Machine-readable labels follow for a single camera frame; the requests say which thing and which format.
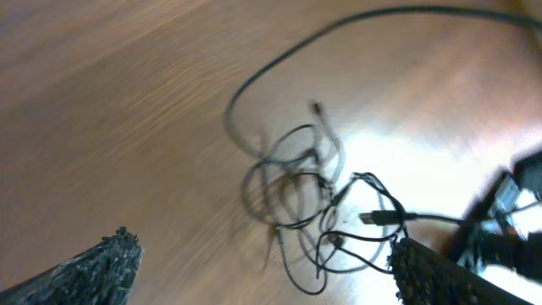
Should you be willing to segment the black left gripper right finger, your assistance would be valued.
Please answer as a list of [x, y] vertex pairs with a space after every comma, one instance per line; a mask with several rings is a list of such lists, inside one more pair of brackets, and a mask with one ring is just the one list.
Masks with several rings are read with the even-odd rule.
[[391, 243], [387, 263], [404, 305], [530, 304], [411, 238]]

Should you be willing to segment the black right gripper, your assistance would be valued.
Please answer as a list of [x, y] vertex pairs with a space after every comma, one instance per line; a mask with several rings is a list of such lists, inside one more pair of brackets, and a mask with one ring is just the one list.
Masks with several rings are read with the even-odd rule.
[[474, 273], [500, 266], [540, 283], [541, 225], [523, 233], [513, 219], [540, 206], [541, 151], [534, 150], [500, 170], [445, 244], [445, 257]]

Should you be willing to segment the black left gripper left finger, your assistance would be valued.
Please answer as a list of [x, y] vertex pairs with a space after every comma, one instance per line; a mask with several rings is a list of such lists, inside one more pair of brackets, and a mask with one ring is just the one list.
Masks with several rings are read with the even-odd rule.
[[125, 305], [141, 259], [138, 236], [121, 226], [94, 247], [1, 291], [1, 303]]

